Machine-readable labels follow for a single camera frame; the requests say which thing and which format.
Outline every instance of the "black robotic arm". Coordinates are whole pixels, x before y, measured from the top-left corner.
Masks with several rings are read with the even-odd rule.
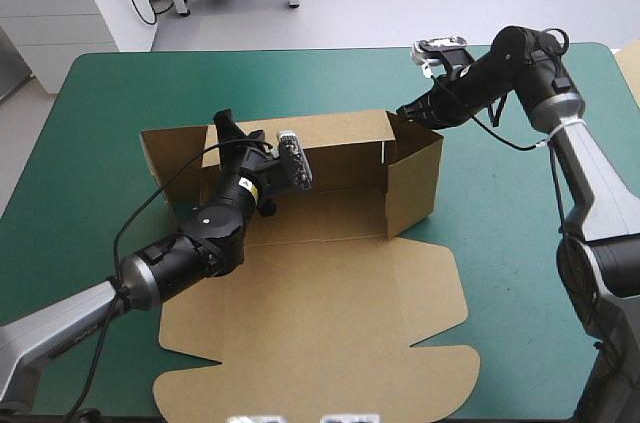
[[[254,210],[271,215],[273,198],[311,188],[311,169],[293,132],[279,133],[277,150],[267,151],[264,133],[245,135],[229,110],[214,123],[220,177],[206,205],[174,234],[127,256],[115,277],[0,327],[0,416],[30,413],[46,365],[98,329],[106,331],[113,318],[149,310],[203,278],[233,271],[244,260]]]
[[[562,44],[552,31],[563,36]],[[561,58],[562,30],[510,26],[477,61],[461,38],[420,41],[412,56],[433,88],[398,114],[427,128],[458,126],[487,108],[499,123],[506,95],[515,91],[531,126],[548,135],[561,215],[560,277],[587,334],[601,350],[574,419],[588,423],[640,421],[640,200],[631,194],[589,133],[585,103]],[[445,73],[433,76],[443,65]],[[500,100],[497,110],[493,104]],[[534,149],[538,145],[517,149]],[[574,201],[565,217],[557,156]]]

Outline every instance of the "flat cardboard sheet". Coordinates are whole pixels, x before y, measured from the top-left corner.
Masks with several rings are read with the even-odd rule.
[[[348,412],[436,421],[469,396],[479,357],[410,345],[466,316],[443,247],[402,238],[249,247],[232,274],[164,306],[162,346],[222,365],[160,376],[156,402],[170,423]]]
[[[640,40],[634,41],[616,53],[616,61],[636,103],[640,105]]]

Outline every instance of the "cardboard box wall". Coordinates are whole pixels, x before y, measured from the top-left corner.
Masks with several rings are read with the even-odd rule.
[[[640,105],[640,40],[634,41],[616,53],[616,61],[636,103]]]
[[[442,137],[377,110],[239,126],[264,129],[272,143],[294,130],[313,191],[253,218],[245,263],[232,274],[165,305],[162,346],[223,363],[162,375],[154,393],[165,418],[277,414],[295,423],[356,412],[417,423],[455,411],[477,379],[477,353],[410,348],[466,319],[453,255],[390,239],[433,210]],[[161,184],[216,133],[150,130],[142,140]],[[217,164],[207,155],[167,199],[206,200]]]

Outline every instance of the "table surface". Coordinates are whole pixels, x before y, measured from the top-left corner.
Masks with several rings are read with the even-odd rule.
[[[478,56],[486,48],[471,51]],[[587,101],[592,132],[640,192],[640,117],[611,53],[576,44],[565,61]],[[428,87],[405,48],[81,57],[0,220],[0,321],[110,274],[114,234],[155,188],[140,130],[204,124],[226,107],[238,120],[393,110]],[[521,143],[541,137],[515,98],[500,132]],[[515,152],[472,123],[444,134],[436,211],[403,236],[453,250],[469,318],[423,344],[468,344],[480,353],[476,389],[456,417],[566,417],[595,350],[555,271],[558,217],[548,155]],[[133,225],[123,253],[174,224],[156,202]],[[161,349],[159,318],[155,310],[113,323],[86,406],[108,415],[157,414],[157,375],[209,364]],[[69,408],[94,344],[83,342],[47,369],[35,413]]]

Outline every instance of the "open cardboard box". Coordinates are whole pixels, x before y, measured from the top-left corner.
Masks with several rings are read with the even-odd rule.
[[[245,263],[166,304],[163,347],[221,361],[166,373],[158,406],[170,423],[239,415],[379,414],[435,421],[470,394],[479,370],[466,346],[415,347],[466,319],[453,255],[392,238],[433,211],[442,137],[382,110],[239,123],[245,132],[295,131],[313,190],[254,216]],[[213,126],[142,133],[162,184],[216,142]],[[218,155],[205,155],[166,193],[206,201]]]

